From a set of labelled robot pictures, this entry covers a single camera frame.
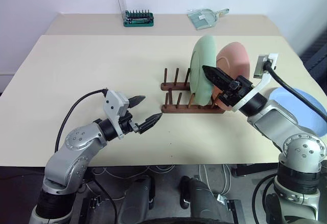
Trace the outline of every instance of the floor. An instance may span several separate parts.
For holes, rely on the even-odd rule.
[[[107,171],[127,177],[139,172],[143,172],[145,166],[138,167],[107,167]],[[213,192],[220,192],[224,185],[224,176],[222,173],[221,165],[207,165],[209,185]],[[96,173],[101,173],[102,168],[96,168]],[[231,190],[227,194],[228,199],[240,199],[242,201],[246,223],[254,223],[251,211],[251,197],[255,185],[265,176],[274,173],[275,170],[270,170],[261,173],[255,173],[244,177],[232,177]],[[190,209],[184,210],[179,205],[179,192],[178,184],[183,175],[190,177],[199,177],[198,165],[176,165],[173,170],[165,174],[154,173],[150,170],[146,172],[148,175],[155,177],[156,181],[156,197],[155,205],[148,213],[148,219],[161,218],[161,217],[187,217],[190,216]],[[8,178],[18,174],[25,174],[24,176]],[[205,182],[204,168],[202,167],[201,175]],[[128,189],[132,183],[132,179],[122,180],[112,177],[104,172],[97,175],[97,180],[109,192],[112,198],[120,198],[124,195],[124,191]],[[0,167],[0,223],[3,224],[20,224],[27,223],[30,213],[35,206],[38,194],[41,188],[42,175],[39,171],[33,168],[15,168],[15,167]],[[321,177],[322,191],[322,204],[326,205],[326,176]],[[89,183],[90,189],[96,194],[101,194],[100,190],[94,183]],[[80,194],[74,204],[74,213],[71,223],[78,223],[80,208],[82,200],[86,196],[92,196],[85,185],[80,189]],[[256,201],[257,215],[260,223],[266,223],[265,214],[261,205],[262,190],[259,192]],[[115,203],[119,209],[123,200],[116,200]],[[226,207],[218,204],[221,213],[222,221],[232,222],[231,212],[228,212]],[[109,201],[103,202],[99,207],[94,209],[92,213],[91,223],[113,223],[113,208]]]

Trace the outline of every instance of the black cable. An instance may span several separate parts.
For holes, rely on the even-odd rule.
[[[7,177],[7,178],[0,178],[0,181],[6,181],[6,180],[14,179],[14,178],[17,178],[17,177],[20,177],[20,176],[24,177],[26,175],[42,175],[42,176],[44,176],[44,174],[38,174],[38,173],[18,174],[18,175],[10,176],[10,177]]]
[[[327,122],[327,115],[325,115],[321,110],[319,110],[316,106],[314,106],[312,103],[310,103],[309,100],[307,100],[305,97],[303,97],[297,91],[295,91],[291,86],[289,86],[287,83],[285,83],[276,74],[276,72],[272,69],[270,61],[266,61],[264,63],[264,70],[268,71],[269,74],[273,77],[273,79],[275,79],[275,81],[278,82],[283,88],[285,88],[288,92],[290,92],[292,95],[294,95],[300,101],[302,101],[305,105],[307,105],[311,110],[313,110],[315,113],[317,113],[319,116],[321,116],[322,119],[324,119]]]
[[[255,197],[256,197],[256,194],[257,194],[260,186],[263,184],[263,182],[265,182],[267,179],[272,178],[274,176],[276,176],[276,174],[270,174],[270,175],[266,176],[265,178],[263,178],[261,181],[259,181],[259,183],[257,184],[257,186],[255,187],[255,189],[253,191],[253,195],[252,195],[252,213],[253,213],[253,218],[254,218],[255,224],[259,224],[258,217],[256,216],[256,211],[255,211]]]
[[[114,224],[117,224],[117,207],[114,201],[112,200],[112,197],[109,195],[109,193],[100,185],[100,183],[94,178],[94,183],[97,184],[97,186],[103,191],[103,193],[107,196],[107,198],[110,200],[113,210],[114,210]]]
[[[267,191],[269,189],[269,187],[274,183],[274,178],[270,180],[270,182],[268,182],[268,184],[266,185],[264,192],[262,194],[262,207],[264,208],[264,210],[266,211],[266,195],[267,195]]]
[[[107,89],[100,89],[100,90],[96,90],[96,91],[93,91],[91,93],[88,93],[86,95],[84,95],[83,97],[79,98],[78,101],[75,102],[75,104],[71,107],[71,109],[69,110],[69,112],[67,113],[65,119],[63,120],[61,126],[60,126],[60,129],[59,129],[59,132],[58,132],[58,135],[57,135],[57,140],[56,140],[56,145],[55,145],[55,152],[58,151],[59,149],[59,142],[60,142],[60,137],[61,137],[61,134],[62,134],[62,131],[63,131],[63,128],[69,118],[69,116],[72,114],[74,108],[78,105],[78,103],[80,103],[82,100],[84,100],[86,97],[88,96],[91,96],[91,95],[94,95],[94,94],[97,94],[97,93],[103,93],[104,96],[106,96],[107,94]]]

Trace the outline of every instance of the white table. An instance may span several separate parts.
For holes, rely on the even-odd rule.
[[[176,67],[184,79],[199,36],[62,36],[40,37],[32,52],[0,97],[0,165],[44,166],[53,154],[60,124],[82,95],[108,87],[127,97],[147,98],[131,109],[135,122],[160,112],[164,68],[168,81]],[[312,94],[325,107],[327,98],[280,36],[217,36],[221,49],[239,41],[248,51],[251,73],[259,54],[279,53],[277,73],[291,86]],[[257,84],[258,79],[251,79]],[[271,81],[267,95],[278,87]],[[183,95],[181,103],[186,103]],[[63,131],[61,143],[77,126],[105,118],[102,95],[77,106]],[[91,166],[221,164],[277,162],[279,151],[246,122],[240,112],[164,114],[139,135],[108,143]]]

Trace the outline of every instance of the blue plate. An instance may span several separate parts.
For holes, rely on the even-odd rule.
[[[302,90],[297,88],[295,88],[295,90],[309,100],[319,110],[327,114],[325,108],[319,103],[319,101]],[[270,94],[269,99],[277,101],[296,117],[299,125],[311,129],[319,137],[324,136],[327,133],[327,123],[324,119],[283,87],[276,88]]]

